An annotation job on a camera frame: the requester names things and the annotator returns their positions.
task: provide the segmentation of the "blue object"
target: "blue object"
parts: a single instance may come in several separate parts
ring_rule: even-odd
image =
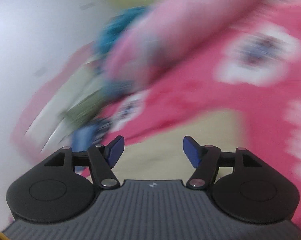
[[[90,146],[100,144],[104,136],[110,129],[111,123],[108,119],[95,119],[73,132],[72,150],[74,152],[84,152]],[[85,167],[75,167],[75,171],[81,171]]]
[[[183,139],[183,150],[190,163],[197,169],[201,162],[202,146],[190,136],[185,136]]]
[[[115,167],[125,148],[123,136],[117,136],[107,146],[105,146],[106,162],[112,169]]]
[[[94,45],[94,53],[101,55],[101,64],[107,57],[107,53],[112,49],[121,33],[127,26],[138,16],[147,11],[147,7],[139,6],[126,9],[117,17],[106,25],[104,30],[100,33],[98,41]]]
[[[244,48],[244,57],[247,61],[263,60],[267,57],[275,57],[278,52],[276,40],[262,38]]]

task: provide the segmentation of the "white wall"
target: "white wall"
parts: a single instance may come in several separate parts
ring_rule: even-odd
[[[30,168],[9,143],[21,111],[114,15],[103,0],[0,0],[0,229],[8,223],[6,190]]]

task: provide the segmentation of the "small logo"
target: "small logo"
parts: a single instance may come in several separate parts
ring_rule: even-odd
[[[158,184],[157,184],[157,183],[155,183],[155,182],[153,182],[153,183],[151,183],[151,184],[148,184],[148,186],[150,186],[150,187],[157,187],[157,186],[158,186]]]

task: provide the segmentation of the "gray ribbed platform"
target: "gray ribbed platform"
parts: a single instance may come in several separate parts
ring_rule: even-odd
[[[202,191],[179,180],[127,180],[104,191],[82,215],[54,225],[18,220],[4,232],[11,240],[297,240],[291,222],[254,226],[218,211]]]

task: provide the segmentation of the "teal object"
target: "teal object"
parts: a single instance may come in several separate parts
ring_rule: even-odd
[[[148,7],[146,6],[126,9],[106,25],[93,48],[95,54],[101,55],[101,63],[106,58],[107,53],[112,49],[121,33],[136,17],[144,14],[147,9]]]

